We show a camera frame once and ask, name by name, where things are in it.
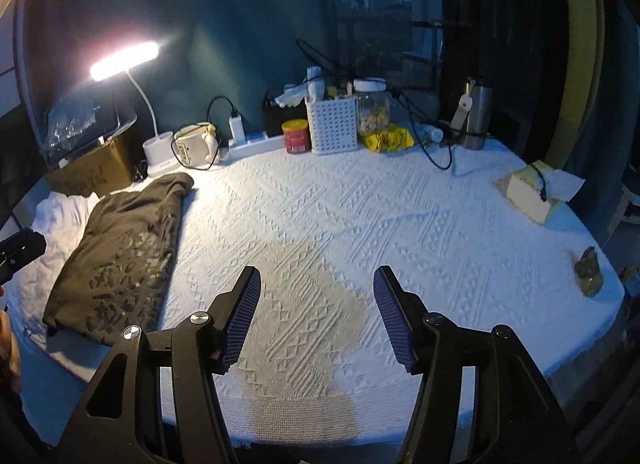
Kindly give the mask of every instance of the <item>red can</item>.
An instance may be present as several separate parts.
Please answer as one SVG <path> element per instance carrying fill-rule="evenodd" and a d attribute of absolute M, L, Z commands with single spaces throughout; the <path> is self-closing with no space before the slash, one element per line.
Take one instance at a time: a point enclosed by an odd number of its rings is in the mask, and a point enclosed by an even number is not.
<path fill-rule="evenodd" d="M 289 154 L 302 154 L 311 150 L 309 140 L 309 122 L 305 119 L 292 119 L 282 124 L 284 144 Z"/>

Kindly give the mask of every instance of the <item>white plastic basket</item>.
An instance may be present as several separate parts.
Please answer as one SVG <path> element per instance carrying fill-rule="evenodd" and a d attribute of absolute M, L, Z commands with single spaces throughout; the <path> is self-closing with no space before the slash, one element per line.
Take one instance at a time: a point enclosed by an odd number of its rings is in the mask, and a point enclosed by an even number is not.
<path fill-rule="evenodd" d="M 314 154 L 334 154 L 358 148 L 356 97 L 306 103 Z"/>

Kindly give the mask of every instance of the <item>yellow package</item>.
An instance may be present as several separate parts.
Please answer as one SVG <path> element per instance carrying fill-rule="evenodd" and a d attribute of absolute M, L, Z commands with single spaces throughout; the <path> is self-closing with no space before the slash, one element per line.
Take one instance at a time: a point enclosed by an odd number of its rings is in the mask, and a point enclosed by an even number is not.
<path fill-rule="evenodd" d="M 390 123 L 386 130 L 373 132 L 362 138 L 371 152 L 387 150 L 396 152 L 414 146 L 414 138 L 409 131 L 394 123 Z"/>

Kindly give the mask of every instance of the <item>folded clothing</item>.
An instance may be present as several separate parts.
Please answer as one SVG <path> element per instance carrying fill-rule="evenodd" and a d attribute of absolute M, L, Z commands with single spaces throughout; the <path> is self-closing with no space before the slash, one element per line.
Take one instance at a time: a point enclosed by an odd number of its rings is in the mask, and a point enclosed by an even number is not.
<path fill-rule="evenodd" d="M 129 325 L 156 329 L 192 187 L 189 175 L 174 173 L 95 206 L 47 301 L 49 335 L 73 329 L 111 346 Z"/>

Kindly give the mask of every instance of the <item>desk lamp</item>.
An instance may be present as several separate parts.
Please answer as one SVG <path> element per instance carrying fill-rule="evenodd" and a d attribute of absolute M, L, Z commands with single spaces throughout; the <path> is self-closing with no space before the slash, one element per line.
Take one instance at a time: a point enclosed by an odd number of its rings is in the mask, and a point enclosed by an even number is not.
<path fill-rule="evenodd" d="M 136 80 L 134 80 L 129 69 L 157 58 L 159 52 L 160 48 L 155 42 L 143 42 L 141 44 L 129 46 L 128 48 L 124 48 L 117 53 L 103 58 L 99 62 L 96 62 L 90 69 L 91 77 L 96 82 L 101 82 L 102 80 L 111 78 L 115 74 L 119 74 L 121 72 L 126 73 L 131 80 L 131 83 L 140 92 L 140 96 L 142 96 L 146 106 L 149 108 L 151 119 L 154 123 L 155 135 L 151 139 L 142 143 L 142 148 L 146 155 L 148 167 L 147 173 L 149 177 L 158 177 L 177 167 L 178 161 L 171 148 L 172 141 L 174 140 L 174 133 L 164 132 L 162 134 L 158 134 L 158 123 L 156 122 L 156 114 L 153 107 L 151 107 L 151 102 L 146 97 L 142 87 L 138 82 L 136 82 Z"/>

